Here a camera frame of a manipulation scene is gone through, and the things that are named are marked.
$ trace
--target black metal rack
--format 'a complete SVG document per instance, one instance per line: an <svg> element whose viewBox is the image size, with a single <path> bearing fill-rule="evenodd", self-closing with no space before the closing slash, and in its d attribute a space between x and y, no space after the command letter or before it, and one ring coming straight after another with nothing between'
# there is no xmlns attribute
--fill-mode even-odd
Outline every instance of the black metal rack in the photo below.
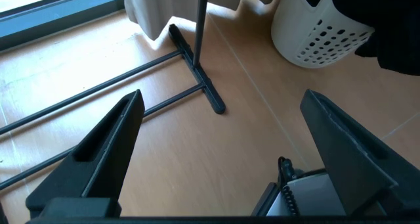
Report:
<svg viewBox="0 0 420 224"><path fill-rule="evenodd" d="M131 77L137 73L140 73L144 70L147 70L157 64L160 64L166 60L169 60L175 56L182 55L184 60L186 61L189 69L191 70L191 73L194 75L197 85L175 95L174 97L171 97L170 99L167 99L166 101L163 101L149 109L147 109L144 112L144 117L149 116L150 114L157 112L158 110L161 110L162 108L169 106L170 104L183 99L184 97L192 94L193 92L196 92L198 90L202 90L205 95L207 96L213 110L217 114L222 114L226 106L224 105L223 100L217 93L215 87L211 83L211 80L207 77L207 74L204 72L203 68L200 64L200 54L201 54L201 44L203 42L203 32L204 32L204 22L205 22L205 12L207 9L207 0L198 0L198 11L197 11L197 24L196 24L196 44L194 47L194 53L191 50L191 47L187 42L185 41L185 38L182 36L179 29L174 25L171 24L169 26L169 35L171 36L172 41L177 46L177 50L169 53L165 56L161 56L151 62L148 62L146 64L143 64L142 66L139 66L135 69L132 69L128 72L125 72L124 74L121 74L115 78L112 78L108 81L105 81L104 83L101 83L97 86L94 86L93 88L90 88L82 93L79 93L77 95L74 95L66 100L63 100L57 104L54 104L48 108L45 108L43 110L40 110L30 116L27 116L25 118L22 118L21 120L18 120L16 122L13 122L9 125L6 125L5 127L0 128L0 135L7 133L13 129L16 129L20 126L26 125L27 123L30 123L36 119L39 119L43 116L46 116L47 114L50 114L56 110L59 110L73 102L76 102L78 100L81 100L89 95L92 95L93 93L96 93L102 89L105 89L106 87L109 87L121 80L127 79L128 77ZM0 190L3 190L14 183L25 179L26 177L42 170L43 168L46 168L53 163L65 158L72 150L73 148L70 148L60 154L57 154L56 156L49 158L48 160L45 160L44 162L41 162L40 164L27 169L26 171L23 171L22 173L19 173L18 175L15 175L14 177L11 177L10 179L7 179L6 181L3 181L0 183Z"/></svg>

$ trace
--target tile floor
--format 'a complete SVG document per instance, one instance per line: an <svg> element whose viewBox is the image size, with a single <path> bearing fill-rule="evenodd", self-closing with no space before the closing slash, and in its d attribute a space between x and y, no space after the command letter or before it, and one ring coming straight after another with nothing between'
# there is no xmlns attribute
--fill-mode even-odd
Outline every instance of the tile floor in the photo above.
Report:
<svg viewBox="0 0 420 224"><path fill-rule="evenodd" d="M249 215L276 179L277 157L289 157L303 170L322 167L299 110L308 88L420 167L420 78L354 55L319 70L288 63L270 39L279 1L242 0L236 12L209 5L201 64L226 113L215 114L197 92L145 118L119 200L122 215ZM178 18L171 23L193 45L194 24ZM0 126L173 50L167 30L151 42L119 12L0 53ZM177 57L0 135L0 179L76 145L135 89L149 108L194 84ZM29 219L24 199L51 169L0 192L10 223Z"/></svg>

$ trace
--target laundry basket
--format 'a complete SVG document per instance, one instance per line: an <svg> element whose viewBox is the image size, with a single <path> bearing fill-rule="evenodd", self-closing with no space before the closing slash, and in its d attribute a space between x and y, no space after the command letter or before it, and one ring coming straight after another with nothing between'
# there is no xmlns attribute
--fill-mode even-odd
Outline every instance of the laundry basket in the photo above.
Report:
<svg viewBox="0 0 420 224"><path fill-rule="evenodd" d="M271 28L277 50L305 68L332 64L366 42L373 28L341 14L332 0L281 0Z"/></svg>

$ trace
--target black fabric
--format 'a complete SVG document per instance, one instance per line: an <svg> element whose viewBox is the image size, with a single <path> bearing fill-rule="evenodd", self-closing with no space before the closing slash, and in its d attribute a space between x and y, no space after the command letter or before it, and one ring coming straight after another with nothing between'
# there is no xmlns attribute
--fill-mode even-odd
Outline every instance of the black fabric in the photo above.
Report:
<svg viewBox="0 0 420 224"><path fill-rule="evenodd" d="M377 56L388 70L420 76L419 0L333 0L345 16L372 26L375 33L357 49L363 57Z"/></svg>

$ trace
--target grout line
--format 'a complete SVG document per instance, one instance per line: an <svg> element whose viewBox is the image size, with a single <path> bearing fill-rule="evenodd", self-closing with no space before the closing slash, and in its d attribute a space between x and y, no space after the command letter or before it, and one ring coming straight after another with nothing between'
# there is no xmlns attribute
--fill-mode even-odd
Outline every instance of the grout line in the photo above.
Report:
<svg viewBox="0 0 420 224"><path fill-rule="evenodd" d="M393 129L391 132L389 132L388 135L385 135L384 137L382 137L382 141L388 137L390 137L391 135L393 135L396 131L398 131L399 129L401 129L401 127L405 126L408 122L412 121L412 119L416 118L418 115L420 115L420 112L414 114L414 116L408 118L408 120L406 120L405 122L403 122L401 125L397 126L395 129Z"/></svg>
<svg viewBox="0 0 420 224"><path fill-rule="evenodd" d="M281 121L279 120L279 118L277 117L277 115L274 113L273 109L271 108L271 106L269 105L269 103L267 102L267 100L265 99L264 95L261 93L260 89L258 88L257 84L254 82L254 80L252 79L252 77L249 75L247 69L245 68L245 66L242 64L242 61L239 59L239 57L237 56L237 54L235 53L235 51L233 50L232 46L229 44L228 40L225 38L225 36L222 34L221 30L219 29L219 27L217 26L217 24L215 23L215 21L213 20L213 18L211 18L211 15L209 14L210 20L212 21L213 25L216 27L218 33L222 36L224 42L228 45L230 51L233 53L233 55L235 56L236 60L239 62L239 64L242 67L242 70L247 74L249 80L251 81L251 83L253 84L254 88L257 90L258 94L260 95L260 97L262 98L262 101L264 101L265 105L267 105L268 109L270 110L271 114L274 116L274 118L277 121L277 124L279 125L280 129L283 131L283 133L285 134L287 140L291 143L293 149L295 150L295 152L298 154L298 156L301 158L303 164L306 166L307 170L311 170L311 168L308 166L307 162L305 159L303 159L302 154L299 152L299 149L297 149L297 147L295 146L295 143L292 141L289 133L285 130L284 126L282 125Z"/></svg>
<svg viewBox="0 0 420 224"><path fill-rule="evenodd" d="M3 110L3 107L1 106L1 104L0 104L0 110L1 110L1 113L3 115L3 119L5 120L6 125L8 125L7 119L6 119L6 114L5 114L5 111ZM14 140L13 140L13 137L12 137L12 133L9 131L9 132L7 132L7 135L9 136L9 139L12 142L13 154L15 155L15 158L17 158L18 157L17 156L18 155L18 152L16 151L16 145L14 143ZM23 172L22 164L19 162L18 165L19 165L20 172ZM23 179L23 181L24 181L24 184L25 184L25 187L26 187L26 191L28 192L28 194L30 194L30 191L29 191L29 188L28 188L28 184L26 183L26 178Z"/></svg>

